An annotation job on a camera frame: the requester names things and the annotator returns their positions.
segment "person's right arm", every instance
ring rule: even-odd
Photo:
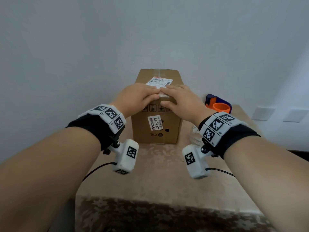
[[[162,101],[161,105],[197,127],[215,113],[187,86],[168,86],[161,91],[177,102]],[[309,231],[309,162],[257,136],[235,142],[224,160],[278,231]]]

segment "white wall switch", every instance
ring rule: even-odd
[[[300,122],[308,114],[308,112],[308,109],[291,109],[282,121]]]
[[[253,120],[268,120],[276,108],[257,107],[252,116]]]

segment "black wristband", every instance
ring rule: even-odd
[[[206,118],[202,123],[199,125],[199,129],[202,128],[204,123],[209,119],[210,117]],[[207,145],[207,149],[211,152],[213,152],[215,155],[220,156],[222,159],[224,159],[224,153],[226,150],[233,145],[235,142],[239,141],[242,138],[248,137],[248,136],[258,136],[253,129],[245,126],[245,125],[237,125],[234,127],[231,127],[225,135],[222,136],[219,143],[216,147],[213,147],[210,143],[208,143],[203,137],[203,143]]]
[[[101,144],[101,151],[109,147],[113,140],[110,137],[111,130],[98,115],[84,115],[69,123],[66,127],[80,127],[91,132]]]

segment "hand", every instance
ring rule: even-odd
[[[207,117],[216,111],[205,106],[202,100],[186,85],[168,85],[161,87],[161,91],[173,98],[177,104],[171,101],[161,101],[161,105],[171,109],[180,118],[193,123],[196,127]]]
[[[110,105],[114,105],[127,118],[144,109],[151,101],[159,99],[159,92],[156,86],[134,83],[120,91]]]

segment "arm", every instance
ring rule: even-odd
[[[126,118],[158,99],[159,91],[136,83],[126,87],[111,104]],[[70,127],[1,164],[0,231],[47,231],[100,150],[101,144],[91,132]]]
[[[162,101],[184,120],[197,127],[215,111],[187,86],[168,86],[161,91],[173,96],[177,105]],[[257,136],[234,143],[224,154],[226,164],[242,187],[282,232],[309,230],[309,162]]]

